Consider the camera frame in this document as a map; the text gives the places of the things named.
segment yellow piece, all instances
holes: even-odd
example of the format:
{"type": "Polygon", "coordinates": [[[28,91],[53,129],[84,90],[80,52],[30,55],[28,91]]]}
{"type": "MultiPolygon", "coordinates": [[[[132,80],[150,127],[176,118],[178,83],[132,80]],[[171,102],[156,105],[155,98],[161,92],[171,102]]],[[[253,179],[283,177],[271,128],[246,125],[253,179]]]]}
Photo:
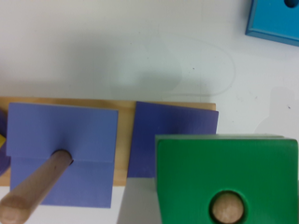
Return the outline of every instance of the yellow piece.
{"type": "Polygon", "coordinates": [[[0,134],[0,147],[7,141],[7,139],[0,134]]]}

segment blue block corner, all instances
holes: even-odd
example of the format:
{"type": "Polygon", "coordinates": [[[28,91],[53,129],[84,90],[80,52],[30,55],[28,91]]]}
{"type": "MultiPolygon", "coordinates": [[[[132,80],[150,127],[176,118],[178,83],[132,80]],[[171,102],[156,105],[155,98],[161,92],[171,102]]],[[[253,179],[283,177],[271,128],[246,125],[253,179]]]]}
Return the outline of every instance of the blue block corner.
{"type": "Polygon", "coordinates": [[[299,46],[298,0],[252,0],[246,35],[299,46]]]}

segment purple-blue block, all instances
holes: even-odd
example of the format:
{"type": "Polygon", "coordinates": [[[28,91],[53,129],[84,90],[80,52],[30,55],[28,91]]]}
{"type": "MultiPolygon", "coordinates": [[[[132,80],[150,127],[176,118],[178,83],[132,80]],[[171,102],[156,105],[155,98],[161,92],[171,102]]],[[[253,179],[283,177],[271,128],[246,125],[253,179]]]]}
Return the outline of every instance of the purple-blue block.
{"type": "MultiPolygon", "coordinates": [[[[10,187],[17,187],[46,160],[11,159],[10,187]]],[[[75,161],[63,173],[42,204],[110,207],[114,163],[75,161]]]]}
{"type": "Polygon", "coordinates": [[[74,162],[43,204],[111,205],[118,111],[61,105],[10,104],[7,154],[14,189],[57,149],[74,162]]]}
{"type": "Polygon", "coordinates": [[[155,177],[156,134],[215,134],[218,111],[136,103],[128,177],[155,177]]]}
{"type": "MultiPolygon", "coordinates": [[[[7,116],[0,110],[0,134],[7,137],[7,116]]],[[[10,157],[7,156],[7,143],[0,147],[0,175],[2,175],[10,165],[10,157]]]]}

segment hole in block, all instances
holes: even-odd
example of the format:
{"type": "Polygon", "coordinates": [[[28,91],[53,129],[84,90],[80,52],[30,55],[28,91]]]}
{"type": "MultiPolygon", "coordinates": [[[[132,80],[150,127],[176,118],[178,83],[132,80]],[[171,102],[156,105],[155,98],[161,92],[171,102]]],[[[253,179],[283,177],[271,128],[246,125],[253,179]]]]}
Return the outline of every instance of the hole in block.
{"type": "Polygon", "coordinates": [[[221,224],[239,223],[244,216],[244,204],[241,197],[230,190],[216,194],[209,210],[212,219],[221,224]]]}
{"type": "Polygon", "coordinates": [[[284,0],[287,7],[297,7],[299,0],[284,0]]]}

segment blue square block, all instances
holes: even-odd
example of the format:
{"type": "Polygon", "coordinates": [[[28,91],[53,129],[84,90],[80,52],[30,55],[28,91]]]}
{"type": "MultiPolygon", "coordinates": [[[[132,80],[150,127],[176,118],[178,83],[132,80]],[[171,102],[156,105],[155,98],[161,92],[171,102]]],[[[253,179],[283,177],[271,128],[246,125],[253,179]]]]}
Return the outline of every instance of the blue square block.
{"type": "Polygon", "coordinates": [[[156,134],[215,134],[217,111],[136,103],[128,177],[156,176],[156,134]]]}
{"type": "Polygon", "coordinates": [[[252,0],[246,35],[299,46],[298,0],[252,0]]]}
{"type": "Polygon", "coordinates": [[[110,207],[118,111],[89,107],[10,104],[7,154],[14,189],[57,149],[74,162],[43,204],[110,207]]]}
{"type": "MultiPolygon", "coordinates": [[[[10,188],[16,188],[46,160],[11,159],[10,188]]],[[[113,162],[73,162],[56,182],[41,204],[58,206],[111,206],[113,162]]]]}

